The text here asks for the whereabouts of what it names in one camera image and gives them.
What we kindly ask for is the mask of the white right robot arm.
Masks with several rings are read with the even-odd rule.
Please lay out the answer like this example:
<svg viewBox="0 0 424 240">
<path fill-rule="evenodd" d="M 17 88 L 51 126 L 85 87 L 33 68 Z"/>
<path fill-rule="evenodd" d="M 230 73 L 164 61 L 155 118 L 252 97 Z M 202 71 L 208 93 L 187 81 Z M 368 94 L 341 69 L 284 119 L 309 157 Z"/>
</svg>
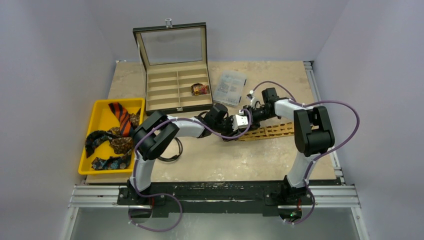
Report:
<svg viewBox="0 0 424 240">
<path fill-rule="evenodd" d="M 335 144 L 335 136 L 328 110 L 324 106 L 305 106 L 287 97 L 279 97 L 275 88 L 261 92 L 263 104 L 257 105 L 254 91 L 247 95 L 249 111 L 255 125 L 274 117 L 290 119 L 294 129 L 296 158 L 289 173 L 284 177 L 278 196 L 292 204 L 306 195 L 316 158 L 325 154 Z"/>
</svg>

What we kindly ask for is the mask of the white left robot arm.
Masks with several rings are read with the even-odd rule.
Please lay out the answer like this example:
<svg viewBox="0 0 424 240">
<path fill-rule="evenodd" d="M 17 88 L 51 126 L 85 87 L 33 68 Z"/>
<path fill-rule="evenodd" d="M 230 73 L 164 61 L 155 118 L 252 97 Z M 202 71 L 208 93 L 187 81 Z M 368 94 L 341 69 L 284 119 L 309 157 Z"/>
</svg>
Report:
<svg viewBox="0 0 424 240">
<path fill-rule="evenodd" d="M 141 126 L 131 132 L 134 142 L 134 167 L 129 183 L 129 197 L 138 205 L 146 203 L 150 193 L 154 164 L 172 140 L 181 137 L 205 138 L 216 135 L 224 140 L 235 140 L 250 128 L 252 115 L 247 110 L 228 115 L 227 108 L 215 104 L 204 114 L 191 118 L 176 117 L 156 111 Z"/>
</svg>

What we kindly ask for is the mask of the cream insect print tie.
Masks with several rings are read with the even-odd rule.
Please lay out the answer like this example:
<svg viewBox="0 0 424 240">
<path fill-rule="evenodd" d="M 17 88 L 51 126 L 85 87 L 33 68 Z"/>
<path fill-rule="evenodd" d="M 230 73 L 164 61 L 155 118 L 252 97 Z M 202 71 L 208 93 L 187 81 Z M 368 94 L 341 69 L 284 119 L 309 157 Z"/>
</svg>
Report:
<svg viewBox="0 0 424 240">
<path fill-rule="evenodd" d="M 281 123 L 249 130 L 237 139 L 239 142 L 250 142 L 274 138 L 290 137 L 294 135 L 294 124 L 292 122 Z"/>
</svg>

